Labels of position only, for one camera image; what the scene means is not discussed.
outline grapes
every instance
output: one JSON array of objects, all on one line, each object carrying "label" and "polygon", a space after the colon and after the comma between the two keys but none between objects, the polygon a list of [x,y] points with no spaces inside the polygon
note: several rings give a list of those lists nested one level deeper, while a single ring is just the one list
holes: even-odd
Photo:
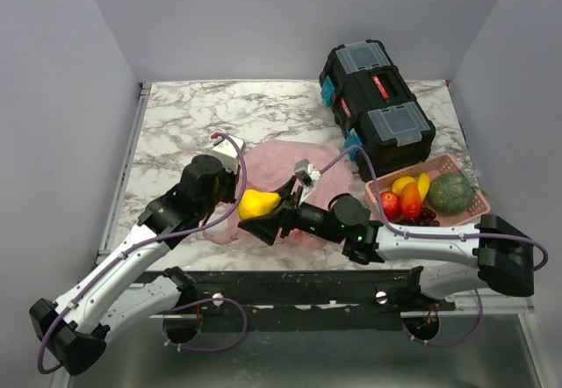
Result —
[{"label": "grapes", "polygon": [[439,227],[441,223],[436,220],[437,214],[429,208],[423,206],[420,213],[414,219],[401,219],[396,222],[401,226],[418,226],[418,227]]}]

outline fruit basket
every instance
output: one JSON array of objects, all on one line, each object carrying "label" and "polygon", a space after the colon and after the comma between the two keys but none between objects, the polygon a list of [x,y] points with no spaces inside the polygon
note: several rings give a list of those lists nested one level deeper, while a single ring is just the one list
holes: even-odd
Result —
[{"label": "fruit basket", "polygon": [[[403,176],[418,176],[421,173],[427,173],[431,180],[435,179],[437,176],[445,173],[455,173],[460,172],[461,167],[457,160],[450,154],[441,154],[435,158],[431,158],[426,162],[421,162],[411,167],[406,167],[400,169],[386,176],[382,176],[377,179],[378,187],[380,192],[390,190],[393,186],[395,180]],[[490,204],[484,198],[484,195],[480,190],[475,191],[474,201],[472,205],[468,207],[464,212],[457,215],[444,216],[442,214],[436,214],[436,220],[439,221],[441,226],[459,226],[461,224],[470,223],[474,221],[477,217],[482,214],[490,212]],[[372,180],[365,185],[365,201],[372,212],[373,219],[379,219],[377,208],[375,204],[377,203],[375,199],[374,187]],[[429,201],[425,199],[423,201],[423,206],[435,210],[431,207]]]}]

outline red sticker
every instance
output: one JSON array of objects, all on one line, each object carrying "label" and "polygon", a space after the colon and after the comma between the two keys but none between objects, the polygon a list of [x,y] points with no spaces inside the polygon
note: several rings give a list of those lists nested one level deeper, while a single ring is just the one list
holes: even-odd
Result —
[{"label": "red sticker", "polygon": [[383,98],[384,99],[390,98],[390,96],[388,95],[388,93],[385,90],[385,87],[383,87],[383,83],[380,81],[380,79],[378,79],[378,76],[373,76],[372,80],[377,85],[377,88],[380,91],[380,94],[383,96]]},{"label": "red sticker", "polygon": [[348,119],[351,119],[351,111],[349,111],[348,105],[345,103],[343,97],[342,97],[342,108],[343,108],[343,112],[348,117]]}]

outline pink cloth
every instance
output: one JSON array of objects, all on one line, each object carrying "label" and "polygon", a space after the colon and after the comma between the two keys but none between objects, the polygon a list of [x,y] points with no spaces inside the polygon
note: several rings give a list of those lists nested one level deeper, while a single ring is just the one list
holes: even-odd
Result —
[{"label": "pink cloth", "polygon": [[[266,140],[244,155],[248,170],[247,189],[277,190],[293,175],[295,164],[300,160],[307,159],[318,169],[322,169],[338,154],[339,151],[333,147],[306,142]],[[316,190],[306,199],[306,202],[320,208],[328,208],[328,203],[333,197],[343,192],[349,192],[352,182],[353,175],[345,162],[338,162],[322,177]],[[213,227],[204,231],[203,236],[220,245],[226,245],[242,237],[253,237],[238,228],[239,221],[240,217],[235,213],[228,218],[226,229],[223,226],[222,229]],[[326,245],[322,239],[305,234],[300,230],[292,231],[288,237],[310,248],[320,248]]]}]

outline green melon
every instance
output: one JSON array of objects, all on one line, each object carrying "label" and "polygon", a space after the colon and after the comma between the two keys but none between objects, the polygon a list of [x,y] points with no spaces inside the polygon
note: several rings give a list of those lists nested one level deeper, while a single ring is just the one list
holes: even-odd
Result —
[{"label": "green melon", "polygon": [[474,201],[474,189],[461,173],[445,173],[431,181],[428,201],[442,215],[457,215]]}]

